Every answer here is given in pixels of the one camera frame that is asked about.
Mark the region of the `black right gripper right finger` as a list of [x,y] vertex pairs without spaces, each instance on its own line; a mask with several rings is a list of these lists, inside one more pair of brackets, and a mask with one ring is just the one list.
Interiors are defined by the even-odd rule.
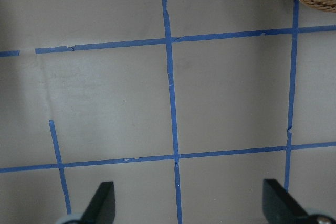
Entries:
[[264,179],[262,186],[262,209],[268,223],[315,223],[315,215],[308,214],[276,179]]

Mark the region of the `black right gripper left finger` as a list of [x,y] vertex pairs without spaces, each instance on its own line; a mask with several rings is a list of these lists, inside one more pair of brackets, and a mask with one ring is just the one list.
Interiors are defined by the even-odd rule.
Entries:
[[114,223],[115,191],[113,182],[102,182],[88,207],[81,216],[79,223]]

